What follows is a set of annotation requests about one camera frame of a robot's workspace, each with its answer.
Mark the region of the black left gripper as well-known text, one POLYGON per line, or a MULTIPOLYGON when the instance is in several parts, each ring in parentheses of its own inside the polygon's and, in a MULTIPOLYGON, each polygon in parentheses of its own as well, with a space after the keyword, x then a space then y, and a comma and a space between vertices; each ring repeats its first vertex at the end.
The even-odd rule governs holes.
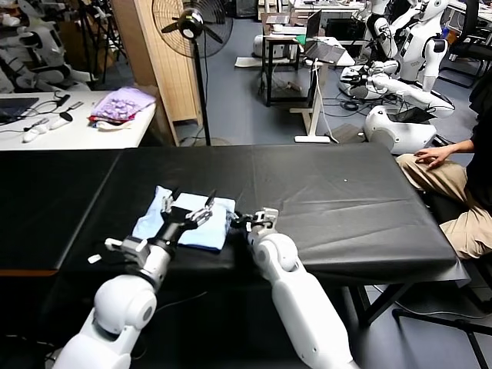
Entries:
POLYGON ((161 202, 161 211, 170 211, 162 214, 164 224, 159 231, 159 240, 171 244, 177 244, 181 236, 190 230, 194 230, 194 225, 201 226, 213 215, 213 205, 216 190, 213 190, 204 206, 191 212, 188 209, 172 207, 180 196, 179 188, 174 188, 170 194, 165 195, 161 202))

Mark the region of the person's right hand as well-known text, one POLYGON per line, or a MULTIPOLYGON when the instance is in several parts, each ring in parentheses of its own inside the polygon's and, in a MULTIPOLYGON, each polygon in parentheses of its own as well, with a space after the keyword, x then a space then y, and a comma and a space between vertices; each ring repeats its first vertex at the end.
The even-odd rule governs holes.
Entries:
POLYGON ((428 169, 432 169, 442 165, 452 153, 448 147, 425 148, 417 151, 414 157, 418 164, 425 164, 428 169))

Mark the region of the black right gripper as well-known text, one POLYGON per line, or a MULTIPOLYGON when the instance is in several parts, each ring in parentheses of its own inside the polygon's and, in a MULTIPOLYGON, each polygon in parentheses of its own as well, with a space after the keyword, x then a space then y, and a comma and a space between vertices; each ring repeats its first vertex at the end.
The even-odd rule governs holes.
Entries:
POLYGON ((240 211, 236 211, 230 216, 229 225, 231 228, 251 231, 254 227, 255 220, 256 217, 254 214, 242 214, 240 211))

